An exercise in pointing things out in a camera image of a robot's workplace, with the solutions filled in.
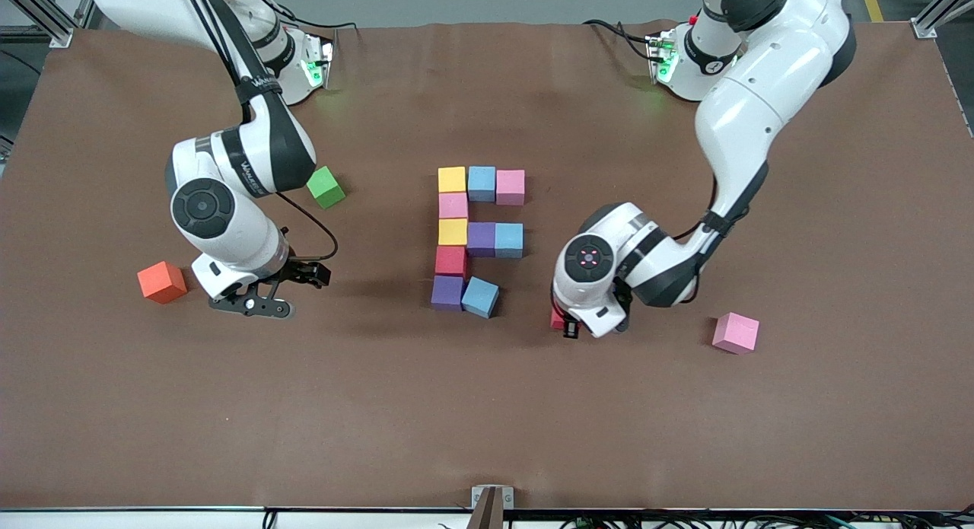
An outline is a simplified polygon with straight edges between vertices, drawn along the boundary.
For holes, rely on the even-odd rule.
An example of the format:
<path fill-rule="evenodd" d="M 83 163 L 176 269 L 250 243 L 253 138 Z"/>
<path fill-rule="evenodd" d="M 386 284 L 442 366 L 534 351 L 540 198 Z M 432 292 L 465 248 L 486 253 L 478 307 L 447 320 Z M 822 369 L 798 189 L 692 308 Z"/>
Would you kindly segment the light blue foam cube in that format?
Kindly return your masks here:
<path fill-rule="evenodd" d="M 467 168 L 467 199 L 470 202 L 496 202 L 495 166 L 469 166 Z"/>
<path fill-rule="evenodd" d="M 466 284 L 460 304 L 467 313 L 489 320 L 494 314 L 498 297 L 500 297 L 500 287 L 497 284 L 472 276 Z"/>
<path fill-rule="evenodd" d="M 525 230 L 522 223 L 499 221 L 495 225 L 495 257 L 522 258 L 524 256 L 524 238 Z"/>

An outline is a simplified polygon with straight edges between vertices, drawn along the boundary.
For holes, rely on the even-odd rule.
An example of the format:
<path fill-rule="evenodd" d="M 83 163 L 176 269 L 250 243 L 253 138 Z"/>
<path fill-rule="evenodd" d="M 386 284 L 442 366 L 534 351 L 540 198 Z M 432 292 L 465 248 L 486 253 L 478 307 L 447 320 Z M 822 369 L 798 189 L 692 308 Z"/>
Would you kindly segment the purple foam cube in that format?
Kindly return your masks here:
<path fill-rule="evenodd" d="M 431 307 L 436 311 L 462 311 L 466 280 L 462 276 L 436 275 L 431 293 Z"/>
<path fill-rule="evenodd" d="M 494 221 L 470 221 L 467 224 L 466 252 L 469 257 L 496 257 L 496 227 Z"/>

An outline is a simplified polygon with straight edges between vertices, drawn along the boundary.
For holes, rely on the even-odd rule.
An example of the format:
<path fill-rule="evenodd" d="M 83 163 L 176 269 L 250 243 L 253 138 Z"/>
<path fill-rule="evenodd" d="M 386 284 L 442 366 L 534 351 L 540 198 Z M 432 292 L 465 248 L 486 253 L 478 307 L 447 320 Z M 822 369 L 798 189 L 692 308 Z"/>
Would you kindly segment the green foam cube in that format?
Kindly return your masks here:
<path fill-rule="evenodd" d="M 327 166 L 317 168 L 307 180 L 306 187 L 321 209 L 331 209 L 345 198 L 344 189 Z"/>

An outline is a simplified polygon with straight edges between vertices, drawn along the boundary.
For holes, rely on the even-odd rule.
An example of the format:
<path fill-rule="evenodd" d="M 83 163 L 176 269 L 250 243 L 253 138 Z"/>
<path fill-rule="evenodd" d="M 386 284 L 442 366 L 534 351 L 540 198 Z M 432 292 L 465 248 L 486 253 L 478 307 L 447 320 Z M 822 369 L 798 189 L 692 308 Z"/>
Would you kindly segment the orange foam cube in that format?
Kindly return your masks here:
<path fill-rule="evenodd" d="M 167 304 L 188 293 L 181 268 L 166 261 L 137 272 L 137 279 L 144 298 Z"/>

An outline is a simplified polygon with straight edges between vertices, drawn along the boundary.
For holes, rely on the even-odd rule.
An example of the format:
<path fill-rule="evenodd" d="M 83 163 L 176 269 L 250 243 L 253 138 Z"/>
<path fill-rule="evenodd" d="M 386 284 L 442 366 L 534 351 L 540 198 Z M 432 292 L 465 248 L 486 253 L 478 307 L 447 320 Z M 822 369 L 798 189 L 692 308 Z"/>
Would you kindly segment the brown table cover sheet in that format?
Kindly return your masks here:
<path fill-rule="evenodd" d="M 197 251 L 173 145 L 240 110 L 215 55 L 85 30 L 55 50 L 0 179 L 0 508 L 959 509 L 974 502 L 974 139 L 938 46 L 859 24 L 848 71 L 776 138 L 691 304 L 549 326 L 558 252 L 635 202 L 706 210 L 695 107 L 582 26 L 346 30 L 294 109 L 345 199 L 330 286 L 288 320 L 169 304 L 136 273 Z M 431 307 L 443 166 L 526 173 L 520 259 L 469 257 L 489 320 Z M 754 352 L 711 345 L 759 321 Z"/>

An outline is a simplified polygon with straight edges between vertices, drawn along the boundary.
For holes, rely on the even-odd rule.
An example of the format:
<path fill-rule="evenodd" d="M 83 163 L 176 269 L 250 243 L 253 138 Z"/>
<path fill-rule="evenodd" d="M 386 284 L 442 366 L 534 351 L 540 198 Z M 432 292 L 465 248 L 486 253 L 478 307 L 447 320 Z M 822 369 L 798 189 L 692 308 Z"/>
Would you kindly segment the grey metal bracket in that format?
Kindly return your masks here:
<path fill-rule="evenodd" d="M 494 502 L 501 504 L 502 509 L 516 508 L 514 487 L 501 484 L 483 484 L 472 487 L 470 489 L 470 508 L 476 508 L 482 496 L 489 495 L 491 489 L 494 489 L 492 495 Z"/>

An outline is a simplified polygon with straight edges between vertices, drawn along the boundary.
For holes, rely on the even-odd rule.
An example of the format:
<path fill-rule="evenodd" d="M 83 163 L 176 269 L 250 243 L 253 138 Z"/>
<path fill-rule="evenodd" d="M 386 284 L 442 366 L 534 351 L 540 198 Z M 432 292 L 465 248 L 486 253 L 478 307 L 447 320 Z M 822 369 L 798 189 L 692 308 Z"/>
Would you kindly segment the white table edge rail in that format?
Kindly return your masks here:
<path fill-rule="evenodd" d="M 0 508 L 0 529 L 466 529 L 470 507 Z M 959 509 L 516 508 L 502 529 L 974 529 Z"/>

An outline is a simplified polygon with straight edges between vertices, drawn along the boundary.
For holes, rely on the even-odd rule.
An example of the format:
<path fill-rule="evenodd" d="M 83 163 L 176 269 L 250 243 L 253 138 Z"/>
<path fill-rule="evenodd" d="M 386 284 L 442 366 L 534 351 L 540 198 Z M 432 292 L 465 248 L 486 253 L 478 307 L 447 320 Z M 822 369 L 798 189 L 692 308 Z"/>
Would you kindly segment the aluminium frame profile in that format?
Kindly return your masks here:
<path fill-rule="evenodd" d="M 76 30 L 100 26 L 103 14 L 94 0 L 79 0 L 68 13 L 56 0 L 7 0 L 49 38 L 51 48 L 69 48 Z"/>
<path fill-rule="evenodd" d="M 916 39 L 936 39 L 936 27 L 949 23 L 974 10 L 974 0 L 932 0 L 912 17 L 910 24 Z"/>

